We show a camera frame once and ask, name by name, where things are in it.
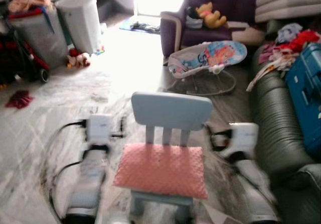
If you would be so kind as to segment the black red stroller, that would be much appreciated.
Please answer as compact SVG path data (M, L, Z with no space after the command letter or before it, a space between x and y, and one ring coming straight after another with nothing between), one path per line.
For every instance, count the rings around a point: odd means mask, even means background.
M18 77L46 83L50 79L49 70L49 66L16 31L0 33L0 88L9 86Z

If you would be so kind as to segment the green leather sofa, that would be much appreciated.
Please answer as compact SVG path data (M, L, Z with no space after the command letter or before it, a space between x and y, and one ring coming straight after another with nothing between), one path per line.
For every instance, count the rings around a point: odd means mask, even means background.
M250 91L259 125L255 157L270 180L283 224L321 224L321 164L303 148L303 136L286 82L267 73Z

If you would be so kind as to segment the yellow bear plush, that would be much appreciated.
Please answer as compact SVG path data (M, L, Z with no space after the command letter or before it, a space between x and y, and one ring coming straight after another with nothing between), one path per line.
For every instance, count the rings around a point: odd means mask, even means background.
M199 18L203 20L204 26L208 29L227 27L227 17L222 15L220 11L214 10L212 2L197 7L196 12Z

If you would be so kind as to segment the colourful baby bouncer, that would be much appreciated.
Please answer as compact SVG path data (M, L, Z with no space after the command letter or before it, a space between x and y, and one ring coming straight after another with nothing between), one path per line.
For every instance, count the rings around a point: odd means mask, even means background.
M204 41L203 43L177 50L170 54L167 60L168 71L175 78L174 82L167 87L167 91L175 91L179 82L188 77L195 77L200 72L210 72L214 75L225 74L232 80L231 86L213 93L198 93L199 89L194 84L192 92L186 94L210 97L232 93L237 86L237 79L227 72L227 66L241 63L248 55L248 49L239 41Z

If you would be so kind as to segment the red clothes pile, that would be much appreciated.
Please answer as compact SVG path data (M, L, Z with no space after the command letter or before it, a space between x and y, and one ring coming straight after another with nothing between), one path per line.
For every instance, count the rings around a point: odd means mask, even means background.
M301 31L292 41L282 46L282 49L291 50L299 53L303 50L303 46L307 43L313 43L320 40L319 33L312 30Z

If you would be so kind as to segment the blue hard suitcase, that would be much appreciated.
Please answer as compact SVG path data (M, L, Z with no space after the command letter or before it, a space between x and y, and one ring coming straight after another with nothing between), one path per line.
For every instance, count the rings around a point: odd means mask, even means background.
M307 44L285 76L300 130L303 148L316 161L321 160L321 47Z

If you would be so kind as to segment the red cloth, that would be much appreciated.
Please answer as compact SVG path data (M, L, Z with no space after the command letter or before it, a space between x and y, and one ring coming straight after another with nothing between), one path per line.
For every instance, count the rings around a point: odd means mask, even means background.
M34 97L30 95L30 92L27 89L20 89L9 98L5 107L23 109L24 107L27 107L32 100L34 100Z

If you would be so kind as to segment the light blue child chair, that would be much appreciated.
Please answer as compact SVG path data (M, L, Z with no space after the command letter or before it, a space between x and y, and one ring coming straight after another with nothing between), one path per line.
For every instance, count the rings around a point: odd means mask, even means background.
M213 103L206 97L138 91L131 96L136 123L145 127L142 143L190 146L192 132L202 129L213 111ZM174 205L175 224L191 224L191 208L196 198L156 194L131 190L132 215L142 215L146 202Z

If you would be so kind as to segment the white air purifier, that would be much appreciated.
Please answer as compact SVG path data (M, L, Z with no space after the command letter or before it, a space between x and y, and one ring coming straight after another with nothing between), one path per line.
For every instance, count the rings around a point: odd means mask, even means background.
M74 47L93 54L99 50L101 27L98 0L57 0L58 9Z

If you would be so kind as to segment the black white plush toy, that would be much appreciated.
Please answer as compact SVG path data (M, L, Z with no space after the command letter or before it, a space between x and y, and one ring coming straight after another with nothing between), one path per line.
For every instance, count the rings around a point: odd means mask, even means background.
M203 20L195 7L186 7L184 13L186 14L186 27L190 29L201 29L203 27Z

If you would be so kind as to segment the small white red plush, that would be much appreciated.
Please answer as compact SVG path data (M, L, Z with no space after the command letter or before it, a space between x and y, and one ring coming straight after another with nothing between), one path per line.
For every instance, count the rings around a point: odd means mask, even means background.
M69 55L67 56L67 68L80 68L81 66L90 66L92 63L90 54L87 52L81 52L77 49L69 49Z

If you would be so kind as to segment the pale pink plush toy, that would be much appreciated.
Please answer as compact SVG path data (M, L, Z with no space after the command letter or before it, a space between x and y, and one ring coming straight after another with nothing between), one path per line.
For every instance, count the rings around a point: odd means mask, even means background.
M11 14L28 12L32 8L50 8L51 0L11 0L8 4L8 10Z

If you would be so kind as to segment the grey laundry bin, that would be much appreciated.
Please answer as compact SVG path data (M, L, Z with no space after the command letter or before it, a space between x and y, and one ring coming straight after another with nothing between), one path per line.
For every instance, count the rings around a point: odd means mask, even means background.
M10 14L9 24L50 68L67 65L67 41L55 6Z

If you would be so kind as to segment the pink dotted pillow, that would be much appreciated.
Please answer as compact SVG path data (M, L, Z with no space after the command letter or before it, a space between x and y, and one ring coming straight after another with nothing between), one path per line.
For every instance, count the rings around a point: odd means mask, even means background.
M113 184L156 194L207 199L201 147L126 144Z

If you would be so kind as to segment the blue door mat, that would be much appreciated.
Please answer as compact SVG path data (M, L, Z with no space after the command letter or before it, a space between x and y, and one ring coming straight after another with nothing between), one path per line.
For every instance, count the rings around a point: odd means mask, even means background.
M160 34L160 23L161 19L159 17L138 15L126 18L126 20L118 25L118 28L137 33Z

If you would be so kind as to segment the white stacked cushions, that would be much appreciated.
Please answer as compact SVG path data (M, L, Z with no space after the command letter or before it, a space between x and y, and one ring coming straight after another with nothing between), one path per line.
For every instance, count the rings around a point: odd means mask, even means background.
M321 0L256 0L257 23L312 17L321 13Z

